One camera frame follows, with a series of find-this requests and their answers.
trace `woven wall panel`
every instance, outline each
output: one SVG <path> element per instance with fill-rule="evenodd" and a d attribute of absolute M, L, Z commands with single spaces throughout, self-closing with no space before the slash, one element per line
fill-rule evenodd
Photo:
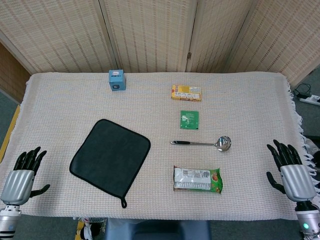
<path fill-rule="evenodd" d="M 112 68 L 94 0 L 2 0 L 0 29 L 37 72 Z"/>
<path fill-rule="evenodd" d="M 125 72 L 184 72 L 193 0 L 104 0 Z"/>
<path fill-rule="evenodd" d="M 1 43 L 0 56 L 0 88 L 21 103 L 30 74 Z"/>
<path fill-rule="evenodd" d="M 320 1 L 260 0 L 227 71 L 280 72 L 297 84 L 320 64 Z"/>
<path fill-rule="evenodd" d="M 191 72 L 220 73 L 252 0 L 203 0 L 200 4 L 204 6 L 196 13 L 200 18 L 194 27 L 198 29 L 193 30 L 198 37 L 192 50 Z"/>

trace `ladle handle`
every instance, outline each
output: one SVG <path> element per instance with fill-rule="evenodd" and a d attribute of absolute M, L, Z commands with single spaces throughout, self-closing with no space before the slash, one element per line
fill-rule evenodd
<path fill-rule="evenodd" d="M 215 143 L 203 143 L 203 142 L 192 142 L 192 141 L 171 141 L 174 145 L 197 145 L 197 146 L 216 146 Z"/>

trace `blue small box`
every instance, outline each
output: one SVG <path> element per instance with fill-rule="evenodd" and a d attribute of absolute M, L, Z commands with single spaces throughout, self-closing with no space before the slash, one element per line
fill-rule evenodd
<path fill-rule="evenodd" d="M 124 71 L 122 69 L 109 70 L 109 84 L 112 91 L 126 90 L 126 79 Z"/>

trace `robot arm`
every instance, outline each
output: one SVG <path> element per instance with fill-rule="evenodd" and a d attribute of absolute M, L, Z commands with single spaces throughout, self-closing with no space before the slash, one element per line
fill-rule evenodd
<path fill-rule="evenodd" d="M 21 216 L 20 205 L 25 204 L 29 198 L 45 193 L 50 187 L 47 184 L 40 190 L 32 191 L 41 160 L 47 153 L 43 151 L 36 158 L 39 151 L 40 147 L 28 153 L 23 152 L 6 179 L 0 198 L 6 204 L 0 211 L 0 239 L 14 237 Z"/>
<path fill-rule="evenodd" d="M 317 193 L 309 172 L 293 146 L 285 146 L 277 140 L 273 142 L 277 151 L 269 144 L 267 147 L 273 155 L 283 185 L 277 183 L 269 171 L 266 173 L 268 181 L 272 187 L 286 194 L 291 201 L 296 202 L 295 213 L 304 239 L 320 239 L 320 211 L 316 205 L 311 203 Z"/>

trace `white tablecloth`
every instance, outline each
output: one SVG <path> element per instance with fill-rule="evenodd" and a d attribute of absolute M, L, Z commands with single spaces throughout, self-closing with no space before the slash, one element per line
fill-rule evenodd
<path fill-rule="evenodd" d="M 294 203 L 270 186 L 280 180 L 266 147 L 277 139 L 305 160 L 286 78 L 278 73 L 126 73 L 126 91 L 111 92 L 105 73 L 38 73 L 27 83 L 21 112 L 3 162 L 0 187 L 23 151 L 47 150 L 23 213 L 39 216 L 132 219 L 296 219 Z M 172 84 L 202 88 L 202 101 L 171 99 Z M 180 111 L 199 111 L 199 129 L 180 129 Z M 70 162 L 93 125 L 108 119 L 146 136 L 150 152 L 126 195 L 127 208 L 69 172 Z M 172 140 L 232 139 L 227 152 L 210 146 L 177 146 Z M 221 194 L 174 192 L 174 165 L 220 168 Z"/>

